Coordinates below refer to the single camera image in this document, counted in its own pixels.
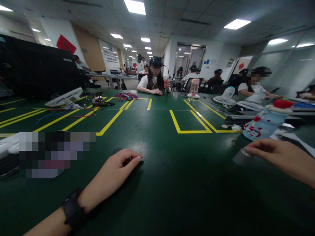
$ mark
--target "red wire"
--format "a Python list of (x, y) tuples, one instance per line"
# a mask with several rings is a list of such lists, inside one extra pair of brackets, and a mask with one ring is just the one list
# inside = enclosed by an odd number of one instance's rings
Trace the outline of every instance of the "red wire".
[(79, 117), (88, 117), (88, 116), (67, 116), (66, 118), (79, 118)]

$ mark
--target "door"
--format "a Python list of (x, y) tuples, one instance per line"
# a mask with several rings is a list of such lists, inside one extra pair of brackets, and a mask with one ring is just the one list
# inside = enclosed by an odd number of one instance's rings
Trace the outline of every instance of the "door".
[(177, 45), (176, 60), (174, 67), (174, 75), (179, 67), (183, 67), (183, 76), (190, 73), (189, 68), (196, 65), (201, 69), (203, 57), (206, 47), (191, 46), (191, 45)]

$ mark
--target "plastic bottle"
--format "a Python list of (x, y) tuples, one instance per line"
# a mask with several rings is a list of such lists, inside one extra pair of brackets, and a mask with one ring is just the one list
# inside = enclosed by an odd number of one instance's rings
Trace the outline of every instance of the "plastic bottle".
[(289, 107), (293, 104), (279, 99), (273, 105), (267, 105), (251, 122), (244, 125), (243, 135), (252, 141), (269, 138), (292, 113)]
[(198, 93), (198, 89), (199, 89), (199, 79), (192, 79), (191, 80), (191, 86), (190, 86), (190, 91), (188, 94), (188, 99), (189, 100), (193, 100), (194, 96)]

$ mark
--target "ceiling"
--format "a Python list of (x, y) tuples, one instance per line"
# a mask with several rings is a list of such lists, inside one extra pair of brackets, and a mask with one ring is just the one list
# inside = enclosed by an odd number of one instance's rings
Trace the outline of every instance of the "ceiling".
[[(147, 57), (144, 47), (161, 56), (171, 35), (246, 45), (279, 37), (315, 25), (314, 0), (137, 0), (145, 4), (146, 15), (129, 13), (123, 0), (80, 0), (102, 7), (63, 0), (0, 0), (16, 17), (45, 17), (70, 20), (90, 33), (136, 57)], [(235, 19), (252, 21), (238, 29), (224, 26)], [(199, 24), (181, 19), (204, 22)], [(120, 34), (115, 39), (110, 33)], [(141, 37), (151, 39), (142, 42)]]

